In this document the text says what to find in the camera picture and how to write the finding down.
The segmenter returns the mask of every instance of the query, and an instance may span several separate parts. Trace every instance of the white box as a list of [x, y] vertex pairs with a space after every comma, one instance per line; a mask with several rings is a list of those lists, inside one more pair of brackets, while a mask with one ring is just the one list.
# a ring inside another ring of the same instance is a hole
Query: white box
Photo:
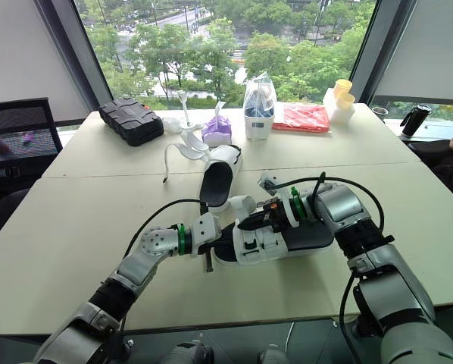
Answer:
[[346, 123], [351, 119], [351, 116], [355, 113], [353, 105], [347, 110], [343, 110], [337, 107], [336, 98], [334, 97], [334, 89], [327, 89], [323, 97], [323, 105], [326, 109], [327, 118], [331, 123]]
[[270, 118], [253, 118], [244, 114], [245, 134], [249, 139], [267, 139], [275, 120], [275, 109]]

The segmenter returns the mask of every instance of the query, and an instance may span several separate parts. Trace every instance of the red plastic bag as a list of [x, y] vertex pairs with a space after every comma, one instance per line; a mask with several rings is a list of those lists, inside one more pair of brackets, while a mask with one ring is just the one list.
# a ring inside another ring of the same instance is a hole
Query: red plastic bag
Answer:
[[330, 121], [322, 105], [306, 105], [300, 102], [284, 104], [284, 120], [275, 120], [272, 126], [277, 130], [326, 133]]

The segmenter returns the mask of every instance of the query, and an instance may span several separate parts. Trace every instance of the black thermos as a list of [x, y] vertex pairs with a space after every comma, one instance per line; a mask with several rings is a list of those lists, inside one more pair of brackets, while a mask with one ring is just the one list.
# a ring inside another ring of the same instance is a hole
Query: black thermos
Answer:
[[425, 104], [419, 104], [411, 109], [401, 122], [400, 126], [403, 127], [401, 132], [406, 137], [411, 137], [417, 131], [418, 127], [423, 123], [425, 118], [430, 115], [432, 109]]

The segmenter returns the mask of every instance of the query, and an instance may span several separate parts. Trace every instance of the green ring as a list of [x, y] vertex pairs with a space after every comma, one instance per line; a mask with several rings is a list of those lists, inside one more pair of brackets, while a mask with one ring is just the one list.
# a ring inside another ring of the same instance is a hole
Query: green ring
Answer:
[[185, 228], [183, 224], [181, 224], [180, 228], [178, 229], [178, 237], [180, 238], [180, 248], [178, 254], [184, 256], [184, 251], [186, 248], [186, 239], [185, 239]]
[[292, 199], [294, 200], [295, 209], [302, 220], [307, 219], [304, 210], [302, 209], [302, 201], [299, 197], [299, 192], [295, 189], [295, 187], [291, 188]]

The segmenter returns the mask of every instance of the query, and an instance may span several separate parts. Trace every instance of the yellow cup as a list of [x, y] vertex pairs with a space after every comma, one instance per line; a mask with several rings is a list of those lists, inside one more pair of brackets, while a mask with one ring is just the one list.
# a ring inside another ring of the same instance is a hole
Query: yellow cup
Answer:
[[336, 100], [336, 106], [342, 110], [348, 110], [355, 102], [355, 97], [351, 93], [342, 93]]
[[353, 82], [350, 80], [337, 80], [336, 85], [334, 86], [334, 97], [337, 99], [339, 95], [349, 93], [351, 86], [353, 86]]

